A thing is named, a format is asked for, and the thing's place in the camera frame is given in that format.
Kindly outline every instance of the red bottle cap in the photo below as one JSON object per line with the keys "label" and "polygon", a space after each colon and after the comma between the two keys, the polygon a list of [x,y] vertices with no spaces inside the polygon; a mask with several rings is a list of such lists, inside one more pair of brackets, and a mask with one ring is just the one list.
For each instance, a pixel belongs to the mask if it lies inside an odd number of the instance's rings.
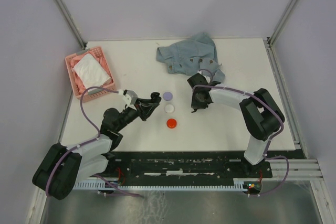
{"label": "red bottle cap", "polygon": [[167,126],[168,128],[175,128],[177,126],[177,121],[175,119],[172,119],[170,118],[168,121],[167,121]]}

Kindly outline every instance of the pink plastic basket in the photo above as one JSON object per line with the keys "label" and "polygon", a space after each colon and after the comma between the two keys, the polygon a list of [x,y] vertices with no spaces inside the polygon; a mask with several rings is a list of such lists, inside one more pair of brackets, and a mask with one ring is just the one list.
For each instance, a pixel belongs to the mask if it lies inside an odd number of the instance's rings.
{"label": "pink plastic basket", "polygon": [[[101,57],[104,57],[104,59],[106,60],[106,57],[103,53],[103,51],[101,50],[101,47],[92,47],[92,48],[88,48],[84,51],[81,51],[81,52],[78,52],[76,54],[72,54],[72,55],[69,55],[65,58],[65,63],[67,65],[67,69],[68,69],[68,73],[69,73],[69,78],[70,78],[70,82],[71,82],[71,86],[72,86],[72,91],[74,92],[73,94],[75,95],[75,97],[77,99],[80,99],[81,97],[81,94],[78,92],[78,87],[75,83],[75,79],[73,77],[74,73],[72,72],[72,69],[71,69],[71,66],[70,66],[70,61],[72,60],[73,57],[77,56],[77,55],[82,55],[84,54],[86,51],[88,50],[91,50],[94,52],[94,54],[98,57],[98,58],[101,58]],[[103,87],[106,88],[106,89],[109,89],[109,90],[116,90],[116,85],[115,85],[115,82],[114,82],[114,78],[113,78],[113,75],[111,73],[111,69],[110,67],[109,68],[109,76],[111,76],[111,83],[108,84],[108,85],[104,85]],[[109,92],[108,91],[105,91],[105,90],[102,90],[102,91],[99,91],[97,92],[98,90],[93,90],[92,92],[88,92],[84,95],[83,97],[83,102],[88,102],[88,101],[91,101],[93,99],[96,99],[98,97],[101,97],[105,94],[108,94]]]}

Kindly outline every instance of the white tabletop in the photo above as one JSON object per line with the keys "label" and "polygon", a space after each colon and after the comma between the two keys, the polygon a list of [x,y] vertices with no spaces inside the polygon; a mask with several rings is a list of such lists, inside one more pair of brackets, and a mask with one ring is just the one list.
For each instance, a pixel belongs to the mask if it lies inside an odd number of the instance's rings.
{"label": "white tabletop", "polygon": [[[162,100],[160,106],[146,122],[140,118],[121,130],[124,138],[116,151],[241,151],[245,150],[249,132],[240,111],[210,104],[205,110],[191,113],[192,90],[188,76],[168,74],[166,66],[155,60],[158,46],[169,46],[179,40],[92,41],[87,47],[101,46],[111,68],[118,89],[133,90],[139,98],[149,98],[154,91],[161,95],[173,93],[170,102]],[[283,112],[279,92],[262,39],[214,39],[218,61],[226,75],[227,86],[256,91],[267,89]],[[166,104],[175,106],[167,114]],[[124,108],[121,96],[108,94],[84,104],[88,117],[100,127],[103,113],[108,108],[119,112]],[[166,121],[177,120],[177,127],[169,129]],[[73,98],[62,136],[62,144],[76,144],[96,135],[85,120],[79,100]],[[270,150],[294,150],[287,122],[285,130],[277,136]]]}

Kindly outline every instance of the folded white towel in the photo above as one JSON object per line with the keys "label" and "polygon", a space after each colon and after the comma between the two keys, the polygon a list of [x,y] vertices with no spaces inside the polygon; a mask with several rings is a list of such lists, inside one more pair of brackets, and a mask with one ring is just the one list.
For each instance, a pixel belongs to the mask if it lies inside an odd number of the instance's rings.
{"label": "folded white towel", "polygon": [[96,61],[92,54],[85,55],[74,67],[78,77],[86,88],[102,86],[111,82],[111,77],[103,67]]}

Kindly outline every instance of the white wall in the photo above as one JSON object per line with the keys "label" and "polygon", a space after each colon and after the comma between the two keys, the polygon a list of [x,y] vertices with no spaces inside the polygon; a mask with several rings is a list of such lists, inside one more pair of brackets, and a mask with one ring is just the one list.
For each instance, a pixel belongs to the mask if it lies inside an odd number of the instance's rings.
{"label": "white wall", "polygon": [[318,159],[334,205],[335,40],[336,0],[301,0],[275,47],[309,155]]}
{"label": "white wall", "polygon": [[79,48],[53,0],[0,0],[0,49],[0,222],[25,223],[70,97],[64,57]]}
{"label": "white wall", "polygon": [[85,41],[271,36],[289,0],[64,0]]}

